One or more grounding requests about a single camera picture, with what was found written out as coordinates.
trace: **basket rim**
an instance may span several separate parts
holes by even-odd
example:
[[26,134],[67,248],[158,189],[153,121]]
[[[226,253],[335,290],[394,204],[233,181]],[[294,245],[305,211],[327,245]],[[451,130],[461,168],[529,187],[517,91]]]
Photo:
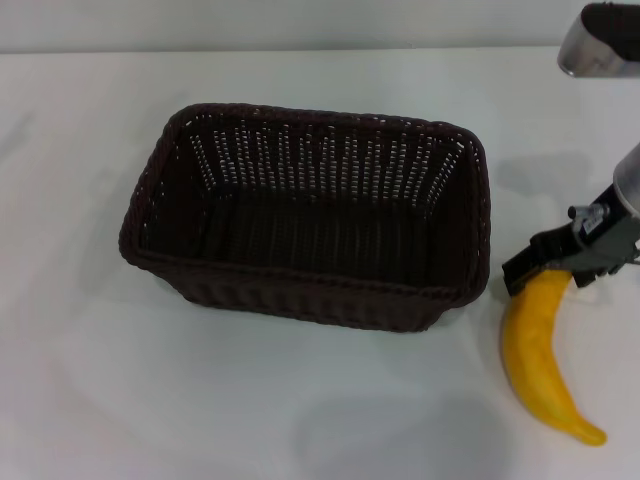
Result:
[[[375,129],[380,132],[415,132],[429,133],[433,135],[457,136],[461,140],[471,143],[478,150],[481,163],[478,174],[474,175],[477,185],[479,201],[478,211],[475,212],[476,224],[484,224],[485,235],[478,231],[477,248],[479,255],[472,259],[473,268],[467,270],[466,281],[457,287],[424,286],[413,287],[410,285],[365,280],[348,277],[345,275],[314,273],[282,267],[259,267],[233,264],[228,262],[216,262],[204,259],[191,259],[161,254],[141,248],[139,239],[142,231],[142,218],[144,218],[146,202],[141,191],[153,189],[159,181],[164,165],[171,156],[171,151],[176,145],[182,131],[196,120],[206,121],[214,115],[235,117],[236,119],[252,118],[264,122],[285,121],[292,124],[326,125],[330,127],[343,127],[354,129]],[[283,107],[271,107],[265,105],[250,104],[221,104],[202,103],[183,108],[174,114],[164,127],[162,136],[157,141],[153,153],[147,165],[140,174],[136,188],[131,196],[127,213],[124,217],[119,235],[119,249],[124,259],[141,269],[166,276],[179,275],[188,271],[194,277],[219,276],[221,274],[234,274],[244,278],[282,278],[306,284],[324,285],[328,287],[346,287],[349,289],[368,291],[372,293],[390,293],[403,296],[420,296],[430,301],[442,301],[449,306],[464,305],[477,298],[488,281],[489,271],[489,237],[490,237],[490,196],[488,174],[486,169],[485,152],[482,144],[475,134],[462,127],[446,122],[430,122],[409,117],[375,114],[338,113],[329,111],[301,110]]]

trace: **dark brown basket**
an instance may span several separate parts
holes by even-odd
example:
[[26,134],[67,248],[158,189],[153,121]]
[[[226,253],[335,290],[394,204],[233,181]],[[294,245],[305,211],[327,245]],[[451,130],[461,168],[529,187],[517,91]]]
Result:
[[462,128],[193,105],[140,176],[120,252],[202,305],[416,332],[484,290],[489,209]]

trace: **yellow banana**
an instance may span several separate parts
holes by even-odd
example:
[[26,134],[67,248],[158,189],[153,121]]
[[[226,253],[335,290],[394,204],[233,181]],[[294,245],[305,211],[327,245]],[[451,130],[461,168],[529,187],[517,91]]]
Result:
[[511,386],[541,422],[598,446],[607,435],[578,412],[553,356],[556,311],[571,273],[545,271],[513,298],[502,331],[502,358]]

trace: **white tabletop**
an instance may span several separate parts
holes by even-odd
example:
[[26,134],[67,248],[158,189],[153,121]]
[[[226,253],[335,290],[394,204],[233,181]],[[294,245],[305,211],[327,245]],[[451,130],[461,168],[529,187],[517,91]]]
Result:
[[[593,200],[639,140],[640,81],[555,48],[0,56],[0,478],[631,479],[640,273],[575,287],[555,349],[590,449],[503,374],[500,265]],[[486,148],[492,273],[428,332],[205,309],[117,236],[164,123],[197,102],[444,120]]]

